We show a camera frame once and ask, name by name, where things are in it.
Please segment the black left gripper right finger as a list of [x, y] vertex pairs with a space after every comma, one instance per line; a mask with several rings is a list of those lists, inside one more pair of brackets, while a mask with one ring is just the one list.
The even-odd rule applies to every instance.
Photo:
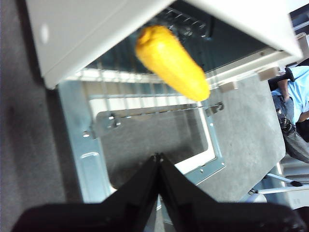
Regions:
[[160, 195], [178, 232], [305, 232], [291, 208], [272, 203], [220, 203], [158, 154]]

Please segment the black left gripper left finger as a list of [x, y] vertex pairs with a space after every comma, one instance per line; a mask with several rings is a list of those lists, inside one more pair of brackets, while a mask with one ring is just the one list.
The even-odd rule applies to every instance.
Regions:
[[151, 156], [101, 203], [45, 204], [26, 210], [14, 232], [141, 232], [156, 204], [159, 155]]

